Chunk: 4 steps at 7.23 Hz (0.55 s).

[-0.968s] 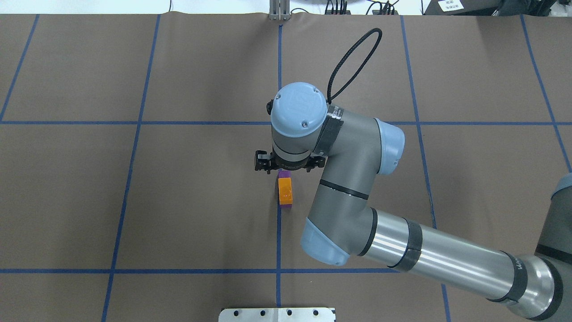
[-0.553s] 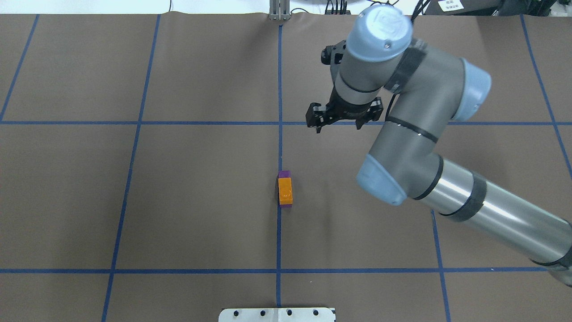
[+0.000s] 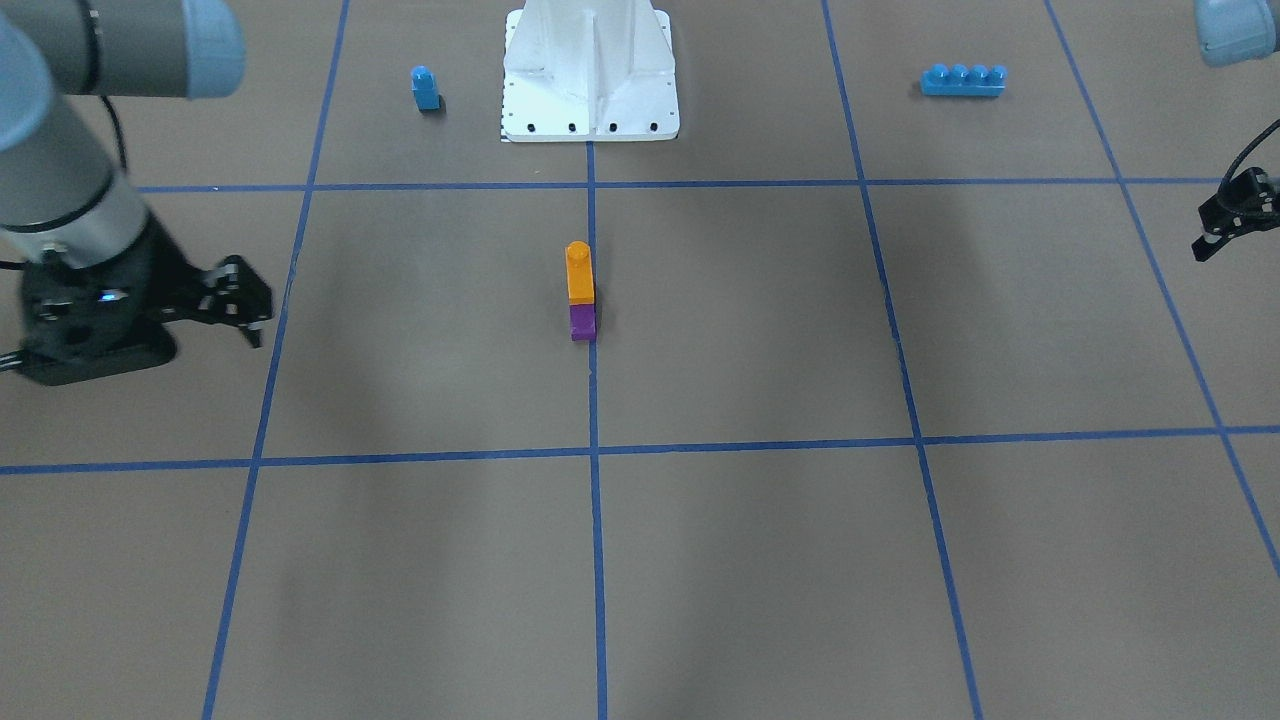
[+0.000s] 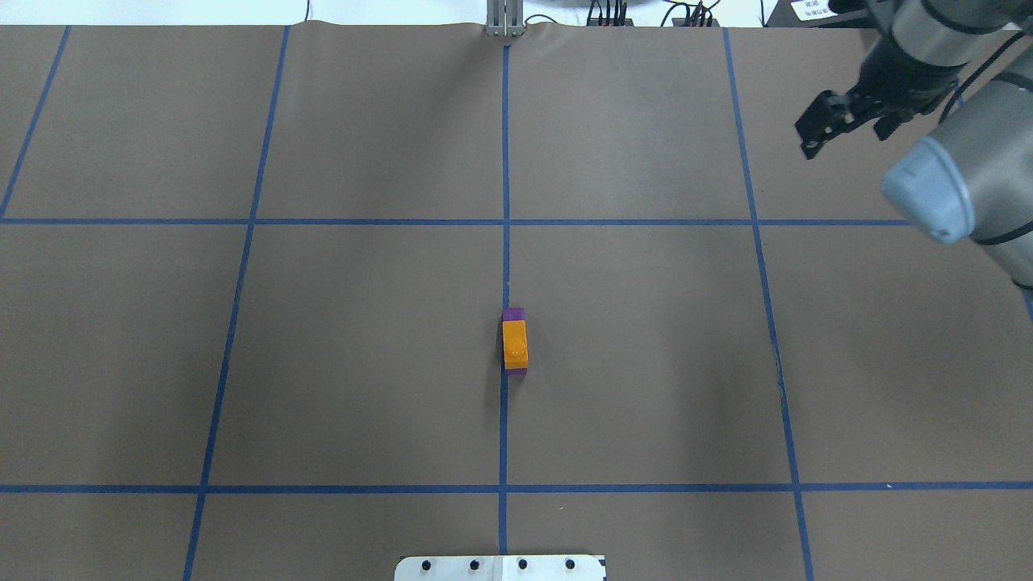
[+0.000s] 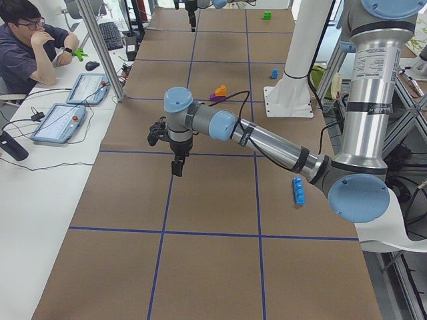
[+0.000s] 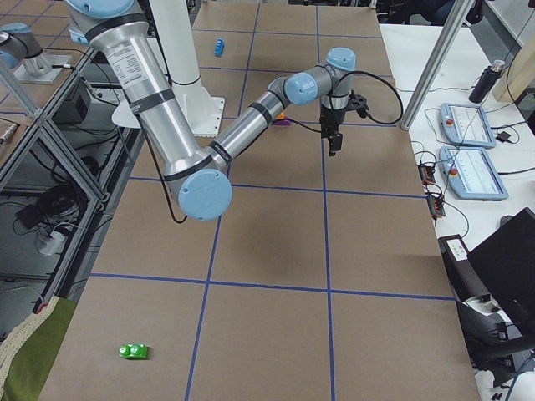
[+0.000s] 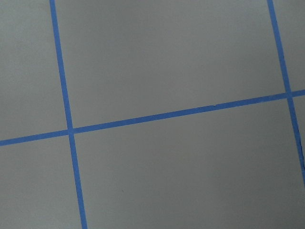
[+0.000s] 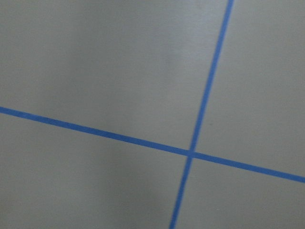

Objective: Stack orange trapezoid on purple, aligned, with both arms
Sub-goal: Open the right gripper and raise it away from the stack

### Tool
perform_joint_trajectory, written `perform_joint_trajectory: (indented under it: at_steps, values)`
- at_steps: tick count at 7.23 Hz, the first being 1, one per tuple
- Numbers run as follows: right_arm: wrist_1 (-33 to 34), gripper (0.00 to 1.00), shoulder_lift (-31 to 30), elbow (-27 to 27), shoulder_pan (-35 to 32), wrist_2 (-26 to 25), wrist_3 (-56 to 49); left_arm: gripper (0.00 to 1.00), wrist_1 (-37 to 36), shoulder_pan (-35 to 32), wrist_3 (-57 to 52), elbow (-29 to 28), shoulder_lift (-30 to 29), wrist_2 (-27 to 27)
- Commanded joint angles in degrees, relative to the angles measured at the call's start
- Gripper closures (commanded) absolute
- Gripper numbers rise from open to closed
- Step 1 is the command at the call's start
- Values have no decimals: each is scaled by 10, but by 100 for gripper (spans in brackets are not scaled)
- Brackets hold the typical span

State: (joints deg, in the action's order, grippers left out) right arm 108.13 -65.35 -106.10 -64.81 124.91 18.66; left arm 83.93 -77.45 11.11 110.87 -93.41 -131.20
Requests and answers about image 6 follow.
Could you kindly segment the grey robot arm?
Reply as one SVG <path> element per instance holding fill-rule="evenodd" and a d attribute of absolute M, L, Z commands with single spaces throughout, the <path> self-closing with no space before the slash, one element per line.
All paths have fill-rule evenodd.
<path fill-rule="evenodd" d="M 232 200 L 225 169 L 290 105 L 334 98 L 324 118 L 341 119 L 349 101 L 356 54 L 332 48 L 323 63 L 273 80 L 267 90 L 225 129 L 219 129 L 223 99 L 201 83 L 187 6 L 182 1 L 150 5 L 161 50 L 147 38 L 150 24 L 136 1 L 72 1 L 74 39 L 84 39 L 107 59 L 131 113 L 164 161 L 164 180 L 181 210 L 209 221 Z"/>

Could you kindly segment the second grey robot base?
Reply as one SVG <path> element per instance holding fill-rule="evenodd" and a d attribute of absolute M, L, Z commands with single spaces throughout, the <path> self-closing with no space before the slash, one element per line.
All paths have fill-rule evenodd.
<path fill-rule="evenodd" d="M 71 59 L 47 53 L 25 23 L 1 26 L 1 62 L 22 83 L 51 84 Z"/>

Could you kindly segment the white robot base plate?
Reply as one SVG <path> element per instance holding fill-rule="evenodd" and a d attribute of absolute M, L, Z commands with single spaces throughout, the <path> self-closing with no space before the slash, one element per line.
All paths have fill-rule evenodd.
<path fill-rule="evenodd" d="M 156 38 L 149 44 L 196 137 L 218 135 L 225 99 L 205 89 L 185 1 L 150 2 Z"/>

